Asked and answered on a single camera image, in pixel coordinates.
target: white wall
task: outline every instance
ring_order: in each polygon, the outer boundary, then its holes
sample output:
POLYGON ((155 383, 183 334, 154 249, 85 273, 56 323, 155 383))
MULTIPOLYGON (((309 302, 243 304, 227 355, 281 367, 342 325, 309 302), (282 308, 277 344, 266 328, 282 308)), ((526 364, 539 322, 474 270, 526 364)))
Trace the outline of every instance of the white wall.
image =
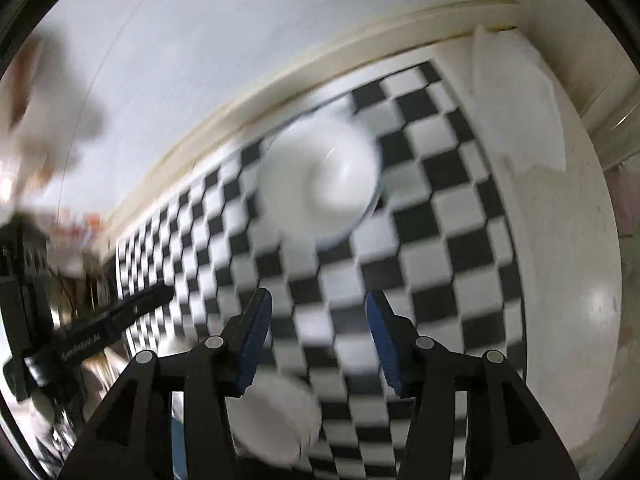
MULTIPOLYGON (((44 25, 63 38, 75 94, 82 89, 87 99, 82 113, 82 100, 65 106, 60 126, 75 129, 79 163, 37 202, 107 214, 176 141, 240 89, 364 25, 458 1, 464 0, 61 0, 44 25)), ((578 110, 603 86, 617 102, 633 85, 635 79, 618 81, 628 62, 604 25, 591 18, 585 30, 592 12, 582 0, 522 1, 524 32, 561 78, 576 49, 593 53, 593 44, 608 41, 615 62, 583 63, 570 73, 575 81, 565 77, 578 110)))

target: checkered pattern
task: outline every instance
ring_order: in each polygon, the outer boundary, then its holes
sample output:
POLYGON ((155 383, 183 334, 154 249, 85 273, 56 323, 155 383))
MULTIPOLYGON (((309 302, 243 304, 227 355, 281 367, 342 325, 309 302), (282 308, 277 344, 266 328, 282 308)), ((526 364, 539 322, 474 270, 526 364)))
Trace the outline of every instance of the checkered pattern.
MULTIPOLYGON (((193 180, 118 247, 124 295, 164 279, 176 299, 127 332, 132 352, 177 333, 220 332, 256 286, 273 295, 262 365, 307 382, 321 439, 299 467, 318 478, 393 478, 413 401, 386 386, 364 314, 383 289, 421 335, 456 352, 507 354, 524 368, 522 290, 500 195, 477 139, 433 62, 312 110, 376 137, 383 194, 347 240, 318 248, 282 237, 256 200, 269 134, 193 180)), ((462 474, 465 397, 457 399, 452 476, 462 474)))

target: white bowl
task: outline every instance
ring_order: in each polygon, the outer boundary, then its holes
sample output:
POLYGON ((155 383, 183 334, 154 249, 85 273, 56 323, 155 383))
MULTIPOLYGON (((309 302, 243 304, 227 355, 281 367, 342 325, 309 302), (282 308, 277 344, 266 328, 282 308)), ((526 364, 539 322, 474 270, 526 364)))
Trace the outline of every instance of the white bowl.
POLYGON ((267 150, 258 195, 267 216, 288 237, 334 240, 373 210, 380 171, 380 154, 368 132, 337 118, 305 118, 267 150))

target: silver screw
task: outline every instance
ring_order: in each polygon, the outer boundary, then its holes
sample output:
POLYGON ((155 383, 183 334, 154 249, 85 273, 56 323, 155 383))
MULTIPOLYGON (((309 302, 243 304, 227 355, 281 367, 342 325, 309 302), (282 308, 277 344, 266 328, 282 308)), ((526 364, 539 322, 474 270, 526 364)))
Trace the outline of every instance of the silver screw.
POLYGON ((415 345, 423 350, 431 350, 435 346, 435 343, 433 339, 423 335, 415 340, 415 345))
POLYGON ((504 361, 504 355, 502 355, 502 353, 498 352, 497 350, 489 350, 486 353, 486 358, 497 365, 504 361))
POLYGON ((207 348, 211 348, 213 350, 214 348, 220 348, 224 343, 225 340, 222 339, 219 335, 213 335, 204 342, 204 345, 207 348))
POLYGON ((151 359, 154 358, 154 353, 149 350, 143 350, 138 355, 136 355, 136 361, 141 365, 148 363, 151 359))

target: black and white checkered placemat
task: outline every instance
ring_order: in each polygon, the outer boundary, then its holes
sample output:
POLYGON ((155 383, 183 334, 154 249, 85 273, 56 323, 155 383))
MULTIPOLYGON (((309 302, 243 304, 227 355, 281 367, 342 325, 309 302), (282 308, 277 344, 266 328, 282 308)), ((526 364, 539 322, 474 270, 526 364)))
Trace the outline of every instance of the black and white checkered placemat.
MULTIPOLYGON (((262 362, 306 381, 322 407, 320 442, 300 467, 319 478, 393 478, 412 401, 386 386, 364 314, 382 288, 421 335, 449 349, 496 348, 526 364, 522 289, 508 221, 484 155, 433 61, 385 75, 310 110, 343 114, 376 136, 383 196, 335 247, 283 238, 256 200, 257 169, 277 132, 194 179, 118 245, 124 295, 157 280, 176 300, 140 319, 130 349, 167 333, 220 333, 257 285, 273 295, 262 362)), ((465 452, 457 398, 452 476, 465 452)))

